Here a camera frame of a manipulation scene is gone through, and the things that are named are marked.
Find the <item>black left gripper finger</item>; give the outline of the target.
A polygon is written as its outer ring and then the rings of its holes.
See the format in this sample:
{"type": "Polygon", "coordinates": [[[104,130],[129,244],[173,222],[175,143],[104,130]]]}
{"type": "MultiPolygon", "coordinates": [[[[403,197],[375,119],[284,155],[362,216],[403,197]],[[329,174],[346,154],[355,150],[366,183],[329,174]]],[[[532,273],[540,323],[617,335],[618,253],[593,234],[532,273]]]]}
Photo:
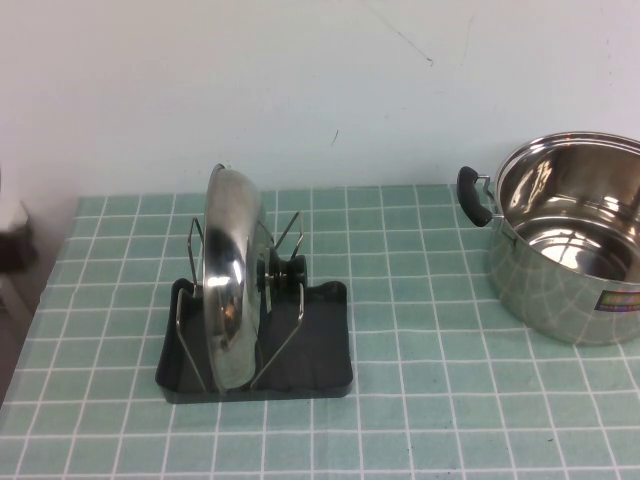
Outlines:
{"type": "Polygon", "coordinates": [[[1,229],[0,268],[2,274],[28,270],[38,259],[31,221],[1,229]]]}

